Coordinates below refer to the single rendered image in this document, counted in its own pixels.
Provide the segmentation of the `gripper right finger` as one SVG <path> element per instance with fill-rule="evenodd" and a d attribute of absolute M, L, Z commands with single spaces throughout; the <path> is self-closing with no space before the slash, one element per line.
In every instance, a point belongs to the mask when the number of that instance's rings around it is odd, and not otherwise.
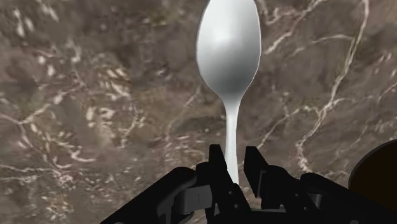
<path fill-rule="evenodd" d="M 316 173 L 296 179 L 255 146 L 246 148 L 244 173 L 261 208 L 282 205 L 291 224 L 397 224 L 396 212 Z"/>

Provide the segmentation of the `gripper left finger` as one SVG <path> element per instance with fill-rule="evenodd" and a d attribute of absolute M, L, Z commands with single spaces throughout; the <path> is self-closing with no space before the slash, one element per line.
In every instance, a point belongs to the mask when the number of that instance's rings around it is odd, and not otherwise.
<path fill-rule="evenodd" d="M 227 172 L 220 145 L 193 170 L 177 167 L 108 216 L 100 224 L 185 224 L 204 209 L 209 224 L 236 221 L 251 208 Z"/>

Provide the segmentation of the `white spoon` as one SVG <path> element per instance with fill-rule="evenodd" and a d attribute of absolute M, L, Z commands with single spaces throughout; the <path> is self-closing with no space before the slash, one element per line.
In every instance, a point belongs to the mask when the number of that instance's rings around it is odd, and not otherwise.
<path fill-rule="evenodd" d="M 198 27 L 196 61 L 202 79 L 225 107 L 225 162 L 234 183 L 239 183 L 239 107 L 257 73 L 260 57 L 261 29 L 255 1 L 209 0 Z"/>

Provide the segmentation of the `dark round object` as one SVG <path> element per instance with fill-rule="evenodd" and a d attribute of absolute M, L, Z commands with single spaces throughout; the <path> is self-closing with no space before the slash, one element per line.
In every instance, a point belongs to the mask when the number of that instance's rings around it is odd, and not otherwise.
<path fill-rule="evenodd" d="M 377 146 L 356 164 L 348 189 L 397 212 L 397 139 Z"/>

